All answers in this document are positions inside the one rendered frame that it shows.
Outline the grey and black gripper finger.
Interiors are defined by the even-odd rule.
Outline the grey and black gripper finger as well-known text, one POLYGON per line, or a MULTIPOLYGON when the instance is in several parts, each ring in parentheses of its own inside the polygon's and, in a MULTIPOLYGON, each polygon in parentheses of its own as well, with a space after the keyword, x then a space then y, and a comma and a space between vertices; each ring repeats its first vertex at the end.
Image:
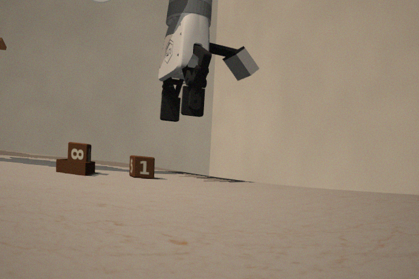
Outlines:
POLYGON ((187 86, 183 86, 181 114, 188 116, 203 116, 206 77, 212 54, 199 44, 194 44, 193 54, 198 58, 198 65, 194 68, 188 65, 182 68, 187 86))
POLYGON ((179 121, 180 99, 179 93, 184 79, 168 78, 162 85, 162 102, 160 110, 160 119, 163 121, 179 121), (176 88, 174 88, 176 85, 176 88))

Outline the brown wooden tray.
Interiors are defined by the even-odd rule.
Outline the brown wooden tray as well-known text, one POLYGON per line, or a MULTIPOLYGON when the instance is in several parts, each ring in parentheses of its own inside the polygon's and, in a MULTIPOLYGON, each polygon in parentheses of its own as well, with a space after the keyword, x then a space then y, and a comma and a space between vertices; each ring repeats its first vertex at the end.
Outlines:
POLYGON ((74 175, 90 175, 95 173, 95 161, 77 162, 67 159, 56 159, 56 172, 69 173, 74 175))

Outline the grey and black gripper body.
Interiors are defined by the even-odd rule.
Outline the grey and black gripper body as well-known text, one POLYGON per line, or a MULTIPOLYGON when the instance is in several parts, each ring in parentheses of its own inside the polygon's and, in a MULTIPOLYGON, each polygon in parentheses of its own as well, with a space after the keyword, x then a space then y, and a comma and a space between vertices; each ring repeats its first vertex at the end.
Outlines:
MULTIPOLYGON (((193 54, 194 44, 210 51, 211 21, 197 13, 176 13, 166 19, 168 26, 162 50, 158 79, 184 79, 182 68, 195 67, 199 58, 193 54), (209 28, 208 28, 209 23, 209 28), (190 59, 191 58, 191 59, 190 59)), ((185 79, 183 81, 185 83, 185 79)))

